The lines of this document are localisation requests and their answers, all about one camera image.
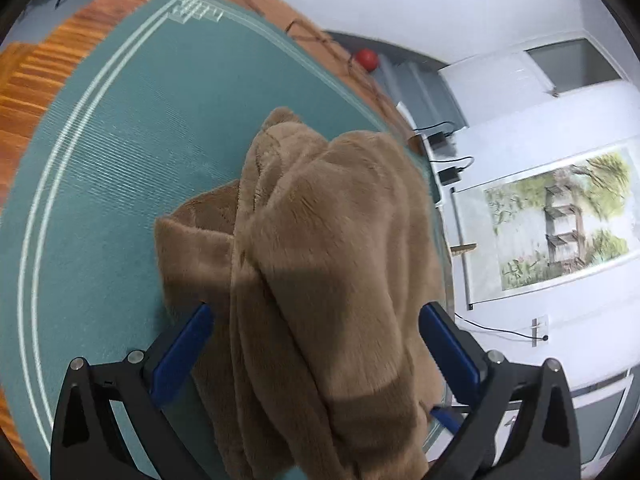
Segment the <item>brown fleece garment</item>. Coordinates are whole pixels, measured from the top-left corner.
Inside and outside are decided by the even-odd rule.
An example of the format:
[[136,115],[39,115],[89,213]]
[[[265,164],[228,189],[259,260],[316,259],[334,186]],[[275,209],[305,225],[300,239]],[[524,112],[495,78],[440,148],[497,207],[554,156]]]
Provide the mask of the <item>brown fleece garment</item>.
[[238,180],[157,219],[168,312],[215,315],[193,377],[230,477],[426,474],[442,378],[418,317],[445,296],[433,217],[391,136],[328,140],[282,107]]

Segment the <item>black power adapter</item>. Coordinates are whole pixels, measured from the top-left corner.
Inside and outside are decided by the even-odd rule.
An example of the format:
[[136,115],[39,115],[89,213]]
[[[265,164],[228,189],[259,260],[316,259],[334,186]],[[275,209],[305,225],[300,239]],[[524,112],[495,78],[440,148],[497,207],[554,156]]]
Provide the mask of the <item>black power adapter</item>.
[[456,166],[451,166],[438,172],[439,182],[443,186],[453,185],[461,180],[461,174],[463,169]]

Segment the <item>green table mat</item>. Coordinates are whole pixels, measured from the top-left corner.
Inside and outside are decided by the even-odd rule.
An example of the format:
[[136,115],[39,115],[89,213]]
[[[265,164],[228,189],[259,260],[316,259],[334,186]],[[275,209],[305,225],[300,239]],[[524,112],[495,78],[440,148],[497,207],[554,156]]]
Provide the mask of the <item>green table mat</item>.
[[1,222],[1,379],[43,477],[70,359],[115,361],[165,328],[155,219],[239,177],[277,106],[330,138],[385,126],[273,11],[145,3],[79,65],[32,138]]

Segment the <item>red round object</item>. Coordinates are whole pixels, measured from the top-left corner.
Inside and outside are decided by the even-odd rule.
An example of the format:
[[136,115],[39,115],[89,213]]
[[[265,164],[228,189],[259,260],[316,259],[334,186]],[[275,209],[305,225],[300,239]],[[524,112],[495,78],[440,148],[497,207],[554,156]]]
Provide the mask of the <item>red round object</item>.
[[354,54],[354,59],[368,73],[374,72],[380,66],[378,54],[368,48],[358,50]]

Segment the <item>large wall scroll painting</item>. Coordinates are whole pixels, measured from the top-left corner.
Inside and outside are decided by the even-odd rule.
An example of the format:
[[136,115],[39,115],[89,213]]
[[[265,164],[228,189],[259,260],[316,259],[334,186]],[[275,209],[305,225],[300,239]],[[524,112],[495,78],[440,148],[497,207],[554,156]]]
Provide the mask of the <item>large wall scroll painting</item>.
[[538,292],[638,258],[639,144],[570,156],[451,194],[466,301]]

